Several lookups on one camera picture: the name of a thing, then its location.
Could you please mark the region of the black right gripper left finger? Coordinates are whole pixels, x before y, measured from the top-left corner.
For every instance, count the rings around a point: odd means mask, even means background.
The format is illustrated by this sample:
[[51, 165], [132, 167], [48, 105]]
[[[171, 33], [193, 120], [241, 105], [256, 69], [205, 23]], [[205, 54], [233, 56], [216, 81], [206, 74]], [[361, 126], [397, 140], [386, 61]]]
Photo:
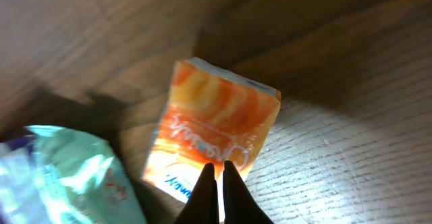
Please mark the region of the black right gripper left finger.
[[218, 224], [219, 207], [215, 168], [207, 163], [174, 224]]

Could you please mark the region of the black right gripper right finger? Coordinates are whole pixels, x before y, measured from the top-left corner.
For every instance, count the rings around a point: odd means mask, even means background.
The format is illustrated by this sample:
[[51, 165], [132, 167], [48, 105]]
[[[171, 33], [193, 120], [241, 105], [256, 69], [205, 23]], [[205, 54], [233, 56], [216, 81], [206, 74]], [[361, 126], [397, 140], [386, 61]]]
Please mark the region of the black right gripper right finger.
[[273, 224], [254, 201], [231, 161], [224, 162], [223, 203], [226, 224]]

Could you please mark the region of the small orange carton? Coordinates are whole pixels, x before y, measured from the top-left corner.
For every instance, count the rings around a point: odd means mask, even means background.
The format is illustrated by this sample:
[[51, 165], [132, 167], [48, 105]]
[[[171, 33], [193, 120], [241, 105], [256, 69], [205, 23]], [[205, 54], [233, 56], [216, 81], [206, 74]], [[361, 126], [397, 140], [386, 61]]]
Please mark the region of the small orange carton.
[[198, 57], [177, 61], [142, 179], [185, 206], [212, 163], [218, 223], [225, 223], [224, 162], [231, 161], [245, 183], [280, 106], [280, 92], [270, 86]]

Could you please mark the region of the teal white snack packet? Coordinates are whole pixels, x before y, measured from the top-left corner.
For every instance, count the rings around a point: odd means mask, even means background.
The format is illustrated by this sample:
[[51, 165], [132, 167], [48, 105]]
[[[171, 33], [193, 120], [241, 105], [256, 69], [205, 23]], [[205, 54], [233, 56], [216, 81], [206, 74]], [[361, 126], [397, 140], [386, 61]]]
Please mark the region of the teal white snack packet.
[[106, 140], [60, 126], [27, 129], [32, 152], [1, 155], [2, 223], [146, 223]]

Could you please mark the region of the red blue noodle packet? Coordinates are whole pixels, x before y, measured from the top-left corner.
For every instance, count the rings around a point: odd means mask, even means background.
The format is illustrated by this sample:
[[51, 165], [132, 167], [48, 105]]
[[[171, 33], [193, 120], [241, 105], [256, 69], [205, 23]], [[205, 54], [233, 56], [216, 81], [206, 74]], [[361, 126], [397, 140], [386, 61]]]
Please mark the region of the red blue noodle packet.
[[19, 138], [14, 138], [12, 140], [2, 142], [1, 155], [17, 150], [19, 148], [26, 148], [28, 152], [32, 152], [33, 149], [32, 141], [33, 141], [32, 136], [22, 136]]

